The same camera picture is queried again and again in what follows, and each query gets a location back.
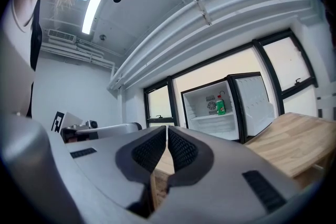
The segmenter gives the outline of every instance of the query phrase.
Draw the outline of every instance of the green bottle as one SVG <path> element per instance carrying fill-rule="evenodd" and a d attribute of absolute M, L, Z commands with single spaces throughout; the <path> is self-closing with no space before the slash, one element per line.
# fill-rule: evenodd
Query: green bottle
<path fill-rule="evenodd" d="M 222 99 L 222 96 L 219 95 L 217 97 L 218 97 L 217 102 L 216 102 L 217 114 L 224 115 L 226 113 L 224 101 Z"/>

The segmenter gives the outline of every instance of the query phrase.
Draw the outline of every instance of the fluorescent light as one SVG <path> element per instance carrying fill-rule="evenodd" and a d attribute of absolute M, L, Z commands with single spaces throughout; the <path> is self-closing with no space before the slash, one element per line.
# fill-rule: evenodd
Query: fluorescent light
<path fill-rule="evenodd" d="M 83 23 L 83 29 L 82 29 L 82 32 L 85 34 L 88 34 L 88 35 L 90 34 L 93 18 L 96 14 L 100 1 L 101 0 L 90 0 L 88 9 L 86 10 L 84 23 Z"/>

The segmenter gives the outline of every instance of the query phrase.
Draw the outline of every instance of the refrigerator shelf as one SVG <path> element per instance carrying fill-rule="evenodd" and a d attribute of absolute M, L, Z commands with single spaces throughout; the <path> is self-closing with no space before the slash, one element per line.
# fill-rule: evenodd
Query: refrigerator shelf
<path fill-rule="evenodd" d="M 231 112 L 228 112 L 224 115 L 214 114 L 214 115 L 207 115 L 207 116 L 199 116 L 199 117 L 194 117 L 191 120 L 192 121 L 206 120 L 206 119 L 213 119 L 213 118 L 224 117 L 224 116 L 229 116 L 229 115 L 233 115 L 233 112 L 231 111 Z"/>

